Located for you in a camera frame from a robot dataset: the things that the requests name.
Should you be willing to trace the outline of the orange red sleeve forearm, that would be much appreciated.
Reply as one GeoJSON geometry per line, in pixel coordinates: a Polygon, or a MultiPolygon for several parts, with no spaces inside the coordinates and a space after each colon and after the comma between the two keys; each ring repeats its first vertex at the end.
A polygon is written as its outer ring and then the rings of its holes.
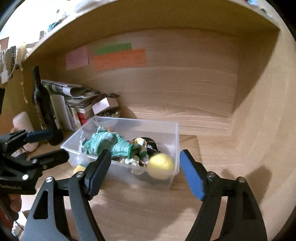
{"type": "Polygon", "coordinates": [[[14,221],[17,219],[18,214],[11,210],[10,207],[6,207],[1,201],[1,230],[6,233],[11,232],[14,221]]]}

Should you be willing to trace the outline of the person's left hand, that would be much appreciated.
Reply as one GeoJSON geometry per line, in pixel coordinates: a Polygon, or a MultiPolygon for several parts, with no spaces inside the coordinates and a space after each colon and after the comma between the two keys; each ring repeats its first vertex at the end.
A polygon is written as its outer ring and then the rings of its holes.
{"type": "Polygon", "coordinates": [[[11,201],[11,209],[12,211],[18,213],[22,207],[22,199],[19,194],[10,194],[9,195],[11,201]]]}

